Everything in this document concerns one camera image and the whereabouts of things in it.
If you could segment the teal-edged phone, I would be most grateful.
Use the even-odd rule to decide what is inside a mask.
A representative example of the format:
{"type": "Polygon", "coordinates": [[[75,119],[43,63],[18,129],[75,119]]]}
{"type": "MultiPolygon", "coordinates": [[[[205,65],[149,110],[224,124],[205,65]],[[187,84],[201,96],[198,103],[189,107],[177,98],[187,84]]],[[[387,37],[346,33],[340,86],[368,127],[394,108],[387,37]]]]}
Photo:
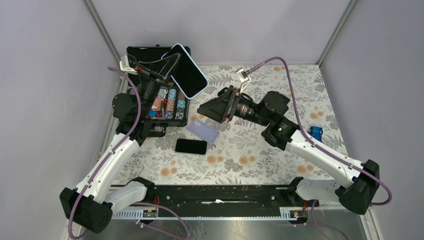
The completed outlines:
{"type": "Polygon", "coordinates": [[[183,139],[176,141],[175,152],[193,155],[205,155],[208,143],[203,140],[183,139]]]}

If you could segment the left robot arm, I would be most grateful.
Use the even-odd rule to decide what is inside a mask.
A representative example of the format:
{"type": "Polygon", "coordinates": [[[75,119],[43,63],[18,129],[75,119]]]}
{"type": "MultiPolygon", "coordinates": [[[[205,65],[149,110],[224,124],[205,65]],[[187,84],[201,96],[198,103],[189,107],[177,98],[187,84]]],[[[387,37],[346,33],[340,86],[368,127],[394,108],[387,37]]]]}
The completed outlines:
{"type": "Polygon", "coordinates": [[[107,227],[114,213],[136,202],[144,206],[154,202],[153,183],[139,177],[119,190],[109,189],[124,164],[148,137],[153,123],[149,116],[151,108],[160,89],[172,85],[170,78],[180,59],[181,55],[174,53],[138,63],[125,55],[120,68],[109,68],[127,80],[130,90],[117,94],[112,101],[112,113],[119,123],[108,148],[76,187],[64,188],[59,195],[71,239],[76,238],[73,224],[98,234],[107,227]]]}

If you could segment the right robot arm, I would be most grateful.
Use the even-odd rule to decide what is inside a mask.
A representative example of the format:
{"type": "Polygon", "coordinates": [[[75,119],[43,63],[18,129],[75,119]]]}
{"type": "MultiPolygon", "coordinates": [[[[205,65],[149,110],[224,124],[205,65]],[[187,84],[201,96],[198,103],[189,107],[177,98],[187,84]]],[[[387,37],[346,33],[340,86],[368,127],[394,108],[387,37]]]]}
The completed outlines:
{"type": "Polygon", "coordinates": [[[364,215],[380,187],[380,166],[350,158],[326,146],[285,117],[290,99],[269,91],[259,103],[234,86],[225,87],[218,96],[201,104],[197,113],[218,123],[233,117],[261,125],[264,140],[272,147],[301,157],[325,171],[332,180],[296,177],[289,185],[287,201],[293,206],[305,200],[338,202],[354,214],[364,215]]]}

